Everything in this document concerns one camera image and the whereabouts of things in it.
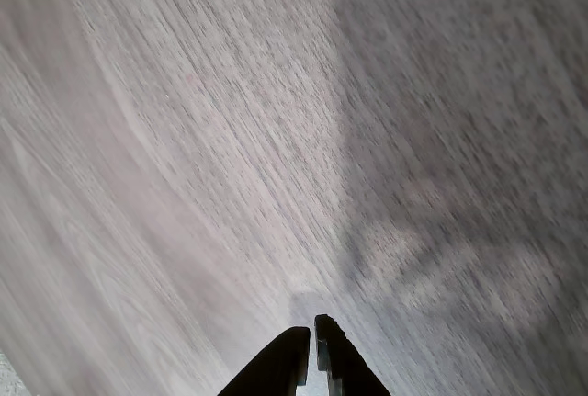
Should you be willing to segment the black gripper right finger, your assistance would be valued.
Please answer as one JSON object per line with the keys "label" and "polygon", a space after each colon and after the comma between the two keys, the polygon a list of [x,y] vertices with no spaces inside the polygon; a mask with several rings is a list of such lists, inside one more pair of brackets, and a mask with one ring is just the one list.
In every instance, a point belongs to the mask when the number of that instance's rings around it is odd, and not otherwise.
{"label": "black gripper right finger", "polygon": [[327,314],[314,318],[317,366],[326,373],[330,396],[390,396],[379,378],[346,337],[338,323]]}

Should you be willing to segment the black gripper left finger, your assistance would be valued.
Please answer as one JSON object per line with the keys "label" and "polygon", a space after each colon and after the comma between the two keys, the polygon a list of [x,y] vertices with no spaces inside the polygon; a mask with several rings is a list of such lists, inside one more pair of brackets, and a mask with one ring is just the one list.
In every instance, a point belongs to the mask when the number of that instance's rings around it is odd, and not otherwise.
{"label": "black gripper left finger", "polygon": [[288,396],[305,386],[311,331],[293,326],[267,344],[219,393],[219,396]]}

